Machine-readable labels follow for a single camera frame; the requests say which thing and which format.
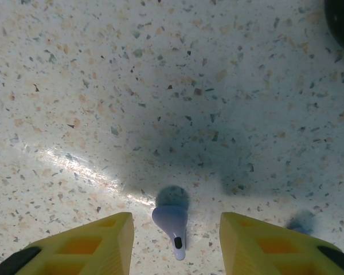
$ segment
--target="floor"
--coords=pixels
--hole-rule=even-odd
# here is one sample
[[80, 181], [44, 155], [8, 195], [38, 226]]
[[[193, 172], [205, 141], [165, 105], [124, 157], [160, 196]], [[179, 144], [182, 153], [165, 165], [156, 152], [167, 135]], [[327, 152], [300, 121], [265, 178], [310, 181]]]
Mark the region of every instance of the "floor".
[[[189, 207], [176, 261], [151, 220]], [[225, 274], [220, 214], [344, 251], [344, 51], [321, 0], [0, 0], [0, 262], [131, 211], [131, 274]]]

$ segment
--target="yellow plastic part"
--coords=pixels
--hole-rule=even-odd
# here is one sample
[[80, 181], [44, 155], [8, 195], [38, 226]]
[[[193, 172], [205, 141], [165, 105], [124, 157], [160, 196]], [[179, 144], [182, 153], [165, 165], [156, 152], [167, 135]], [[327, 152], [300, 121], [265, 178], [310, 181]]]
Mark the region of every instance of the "yellow plastic part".
[[42, 250], [16, 275], [128, 275], [134, 223], [118, 213], [31, 243]]
[[320, 239], [236, 213], [222, 213], [220, 243], [227, 275], [344, 275]]

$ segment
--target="light purple toy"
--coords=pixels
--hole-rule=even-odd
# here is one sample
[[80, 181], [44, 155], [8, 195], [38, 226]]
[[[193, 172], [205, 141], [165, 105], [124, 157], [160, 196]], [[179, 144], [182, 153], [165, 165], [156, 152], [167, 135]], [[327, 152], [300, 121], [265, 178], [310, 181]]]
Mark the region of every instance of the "light purple toy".
[[187, 217], [187, 211], [176, 205], [159, 206], [152, 213], [153, 221], [170, 237], [178, 261], [183, 260], [186, 255]]

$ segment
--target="dark round object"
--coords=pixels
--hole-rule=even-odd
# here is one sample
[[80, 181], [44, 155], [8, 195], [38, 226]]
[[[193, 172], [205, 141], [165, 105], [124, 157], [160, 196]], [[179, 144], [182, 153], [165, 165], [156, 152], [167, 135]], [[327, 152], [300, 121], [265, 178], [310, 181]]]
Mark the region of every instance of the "dark round object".
[[325, 0], [325, 16], [331, 33], [344, 47], [344, 0]]

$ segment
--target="speckled floor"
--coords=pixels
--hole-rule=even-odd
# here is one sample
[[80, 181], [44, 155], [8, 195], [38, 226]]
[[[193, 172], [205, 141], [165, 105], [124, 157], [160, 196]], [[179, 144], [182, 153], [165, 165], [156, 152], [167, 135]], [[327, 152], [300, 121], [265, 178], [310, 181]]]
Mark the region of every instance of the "speckled floor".
[[[186, 259], [151, 220], [190, 198]], [[344, 51], [320, 0], [0, 0], [0, 262], [119, 211], [131, 274], [224, 274], [220, 213], [344, 250]]]

